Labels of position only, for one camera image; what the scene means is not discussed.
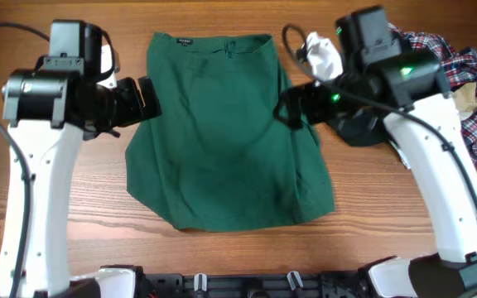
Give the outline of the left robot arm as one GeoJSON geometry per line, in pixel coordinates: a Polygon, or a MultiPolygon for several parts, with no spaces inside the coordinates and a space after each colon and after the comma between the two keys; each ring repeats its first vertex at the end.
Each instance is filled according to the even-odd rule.
{"type": "Polygon", "coordinates": [[[148,297],[152,285],[138,266],[72,276],[66,228],[81,144],[158,117],[152,81],[116,79],[112,42],[93,24],[55,20],[48,41],[36,67],[14,71],[2,87],[11,173],[0,297],[148,297]]]}

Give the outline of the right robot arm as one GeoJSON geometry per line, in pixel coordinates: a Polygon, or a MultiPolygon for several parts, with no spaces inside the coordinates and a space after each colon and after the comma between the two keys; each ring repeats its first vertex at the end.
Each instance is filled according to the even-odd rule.
{"type": "Polygon", "coordinates": [[[340,46],[305,37],[289,50],[308,84],[286,91],[274,115],[288,127],[301,120],[345,126],[362,136],[350,145],[390,140],[402,152],[424,199],[436,252],[388,257],[359,270],[355,292],[375,297],[477,296],[477,170],[460,132],[451,88],[437,57],[412,50],[374,6],[335,23],[340,46]]]}

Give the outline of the dark green skirt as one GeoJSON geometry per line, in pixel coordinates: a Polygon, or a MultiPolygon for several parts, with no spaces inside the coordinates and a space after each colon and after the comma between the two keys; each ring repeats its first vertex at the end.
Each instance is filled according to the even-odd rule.
{"type": "Polygon", "coordinates": [[[128,144],[127,191],[174,228],[272,228],[334,210],[316,130],[273,117],[292,83],[272,36],[158,32],[147,75],[161,115],[128,144]]]}

